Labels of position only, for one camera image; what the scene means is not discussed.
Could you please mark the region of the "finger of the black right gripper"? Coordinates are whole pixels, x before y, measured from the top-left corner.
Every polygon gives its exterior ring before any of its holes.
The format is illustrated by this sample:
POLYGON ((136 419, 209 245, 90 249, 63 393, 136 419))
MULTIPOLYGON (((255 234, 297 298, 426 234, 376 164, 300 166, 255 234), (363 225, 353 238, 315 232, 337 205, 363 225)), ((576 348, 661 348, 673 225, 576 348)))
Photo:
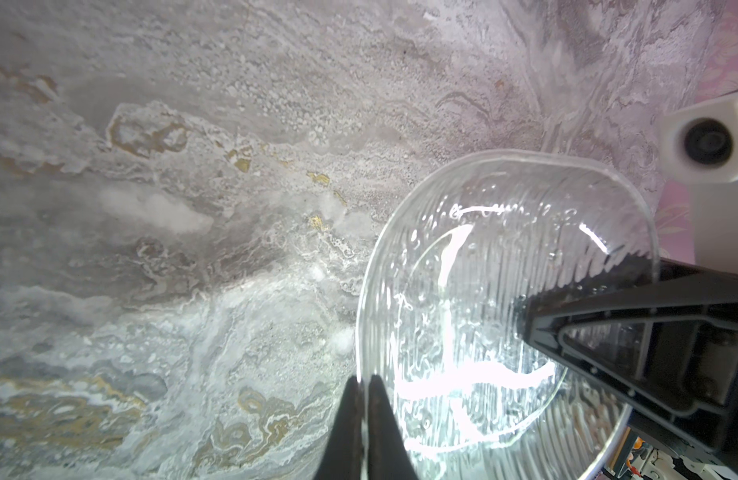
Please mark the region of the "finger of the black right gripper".
POLYGON ((738 474, 738 275, 622 264, 527 299, 524 341, 632 408, 652 443, 738 474))

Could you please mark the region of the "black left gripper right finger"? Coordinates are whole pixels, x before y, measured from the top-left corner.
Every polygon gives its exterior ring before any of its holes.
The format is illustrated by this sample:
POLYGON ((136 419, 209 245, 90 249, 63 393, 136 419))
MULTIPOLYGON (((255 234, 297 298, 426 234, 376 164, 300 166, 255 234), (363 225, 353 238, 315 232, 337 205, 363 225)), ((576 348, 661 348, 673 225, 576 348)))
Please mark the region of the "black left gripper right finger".
POLYGON ((368 387, 368 458, 370 480, 418 480, 404 445, 383 380, 373 375, 368 387))

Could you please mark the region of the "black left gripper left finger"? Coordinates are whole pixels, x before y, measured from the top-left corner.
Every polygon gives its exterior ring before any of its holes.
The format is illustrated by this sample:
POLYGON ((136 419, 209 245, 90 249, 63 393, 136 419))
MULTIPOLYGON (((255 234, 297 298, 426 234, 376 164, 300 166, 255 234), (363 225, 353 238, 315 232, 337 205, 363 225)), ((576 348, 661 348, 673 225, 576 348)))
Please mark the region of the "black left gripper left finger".
POLYGON ((356 376, 348 379, 315 480, 358 480, 362 477, 364 392, 356 376))

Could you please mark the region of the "small clear glass plate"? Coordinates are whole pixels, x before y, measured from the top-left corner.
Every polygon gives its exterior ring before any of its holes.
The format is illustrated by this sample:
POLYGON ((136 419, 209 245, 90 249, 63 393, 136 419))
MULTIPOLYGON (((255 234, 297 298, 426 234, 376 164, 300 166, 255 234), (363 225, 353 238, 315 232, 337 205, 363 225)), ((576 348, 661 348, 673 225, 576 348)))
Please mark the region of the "small clear glass plate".
POLYGON ((524 342, 541 302, 652 282, 651 211, 616 169, 520 150, 430 175, 384 227, 357 318, 421 479, 592 479, 630 407, 524 342))

